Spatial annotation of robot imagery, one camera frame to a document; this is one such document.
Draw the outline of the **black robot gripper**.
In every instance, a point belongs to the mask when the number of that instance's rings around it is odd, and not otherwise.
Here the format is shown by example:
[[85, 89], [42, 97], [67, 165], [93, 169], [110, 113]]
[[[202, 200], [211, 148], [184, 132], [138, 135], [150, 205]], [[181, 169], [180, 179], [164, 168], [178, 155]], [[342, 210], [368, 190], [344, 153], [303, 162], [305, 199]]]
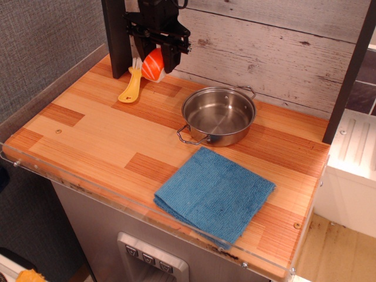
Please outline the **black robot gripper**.
[[179, 1], [138, 1], [137, 12], [125, 12], [127, 32], [133, 36], [135, 46], [142, 61], [149, 53], [161, 46], [164, 71], [171, 73], [180, 64], [181, 53], [190, 52], [190, 31], [179, 21], [181, 5]]

